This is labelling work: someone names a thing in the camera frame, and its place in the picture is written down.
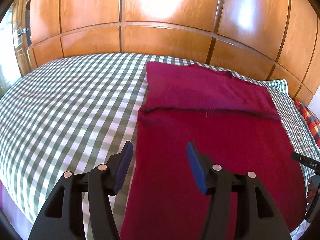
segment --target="red plaid cloth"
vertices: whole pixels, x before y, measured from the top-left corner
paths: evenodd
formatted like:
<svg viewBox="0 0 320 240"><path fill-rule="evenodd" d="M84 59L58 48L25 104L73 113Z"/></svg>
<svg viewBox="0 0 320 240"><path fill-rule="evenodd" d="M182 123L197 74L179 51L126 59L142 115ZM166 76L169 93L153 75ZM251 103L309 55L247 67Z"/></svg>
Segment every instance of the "red plaid cloth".
<svg viewBox="0 0 320 240"><path fill-rule="evenodd" d="M303 105L302 103L300 103L297 100L293 100L293 101L294 101L296 108L298 109L298 111L300 112L302 117L304 118L304 120L306 120L306 123L309 127L309 130L310 130L313 138L316 141L316 144L320 147L320 120L305 105Z"/></svg>

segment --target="silver screw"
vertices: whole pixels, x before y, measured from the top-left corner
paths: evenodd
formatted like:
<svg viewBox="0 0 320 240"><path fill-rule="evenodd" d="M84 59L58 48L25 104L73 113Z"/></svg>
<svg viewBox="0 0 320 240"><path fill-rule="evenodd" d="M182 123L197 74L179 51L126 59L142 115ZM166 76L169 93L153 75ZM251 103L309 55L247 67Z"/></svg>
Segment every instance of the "silver screw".
<svg viewBox="0 0 320 240"><path fill-rule="evenodd" d="M65 173L63 173L63 177L65 177L65 178L70 178L71 176L72 176L71 171L66 171Z"/></svg>
<svg viewBox="0 0 320 240"><path fill-rule="evenodd" d="M222 170L222 167L221 167L219 164L213 165L212 168L213 168L215 171L221 171L221 170Z"/></svg>
<svg viewBox="0 0 320 240"><path fill-rule="evenodd" d="M256 174L253 171L249 171L248 177L254 179L256 177Z"/></svg>
<svg viewBox="0 0 320 240"><path fill-rule="evenodd" d="M105 171L106 169L107 169L107 165L105 165L105 164L101 164L98 166L99 171Z"/></svg>

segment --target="door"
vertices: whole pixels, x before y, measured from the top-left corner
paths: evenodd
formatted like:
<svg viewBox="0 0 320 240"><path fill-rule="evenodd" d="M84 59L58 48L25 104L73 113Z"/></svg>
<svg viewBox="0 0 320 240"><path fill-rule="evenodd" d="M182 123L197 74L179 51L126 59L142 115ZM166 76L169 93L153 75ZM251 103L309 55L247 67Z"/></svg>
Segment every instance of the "door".
<svg viewBox="0 0 320 240"><path fill-rule="evenodd" d="M27 0L14 0L12 10L12 35L14 51L16 53L21 76L31 72L31 65L28 60L28 42L26 32L26 3Z"/></svg>

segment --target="colorful plaid fabric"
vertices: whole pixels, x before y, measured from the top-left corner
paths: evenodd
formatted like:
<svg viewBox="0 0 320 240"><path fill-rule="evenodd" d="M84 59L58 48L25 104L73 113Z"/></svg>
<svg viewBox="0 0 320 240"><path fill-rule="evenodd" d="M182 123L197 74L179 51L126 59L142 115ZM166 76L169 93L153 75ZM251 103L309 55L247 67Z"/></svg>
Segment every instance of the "colorful plaid fabric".
<svg viewBox="0 0 320 240"><path fill-rule="evenodd" d="M137 112L147 88L148 61L195 63L133 53L62 58L29 73L1 98L0 180L30 222L35 221L64 171L88 172L119 152L126 140L135 145ZM320 149L289 98L285 80L259 82L233 71L232 74L267 87L294 150L320 161ZM123 189L110 198L118 230L133 167L134 158ZM302 171L307 186L313 172L305 167ZM92 239L87 194L83 211L87 239Z"/></svg>
<svg viewBox="0 0 320 240"><path fill-rule="evenodd" d="M303 119L306 121L316 144L320 147L320 120L304 104L300 103L298 100L293 100L293 102Z"/></svg>

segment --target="maroon blanket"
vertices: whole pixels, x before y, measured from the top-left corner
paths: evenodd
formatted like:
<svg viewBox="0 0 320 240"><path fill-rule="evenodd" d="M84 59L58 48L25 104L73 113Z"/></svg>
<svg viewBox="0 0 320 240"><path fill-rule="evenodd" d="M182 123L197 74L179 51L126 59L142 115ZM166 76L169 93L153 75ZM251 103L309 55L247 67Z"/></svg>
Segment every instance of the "maroon blanket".
<svg viewBox="0 0 320 240"><path fill-rule="evenodd" d="M196 188L189 141L230 172L254 171L289 230L298 226L306 209L303 175L265 87L228 72L154 62L147 63L147 79L122 240L199 239L210 197ZM232 199L228 239L236 219Z"/></svg>

